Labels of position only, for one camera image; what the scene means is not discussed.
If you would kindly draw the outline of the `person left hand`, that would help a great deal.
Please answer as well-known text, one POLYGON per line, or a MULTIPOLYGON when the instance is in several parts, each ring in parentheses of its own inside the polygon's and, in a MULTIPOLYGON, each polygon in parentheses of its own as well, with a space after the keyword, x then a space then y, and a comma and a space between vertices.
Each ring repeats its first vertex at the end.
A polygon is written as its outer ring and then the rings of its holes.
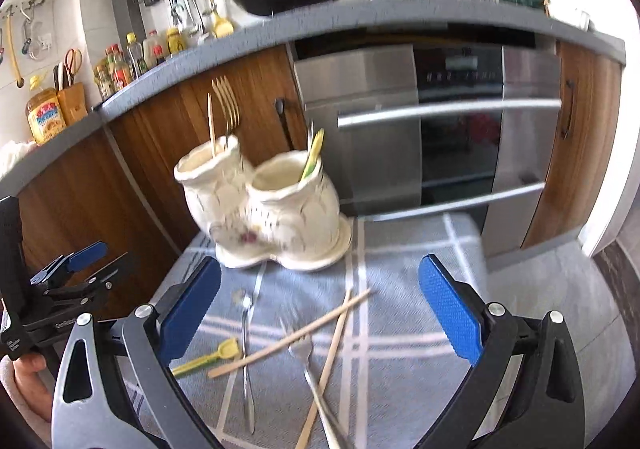
POLYGON ((16 360, 1 359, 1 382, 16 409, 40 440, 51 447, 53 397, 40 373, 47 369, 42 354, 28 353, 16 360))

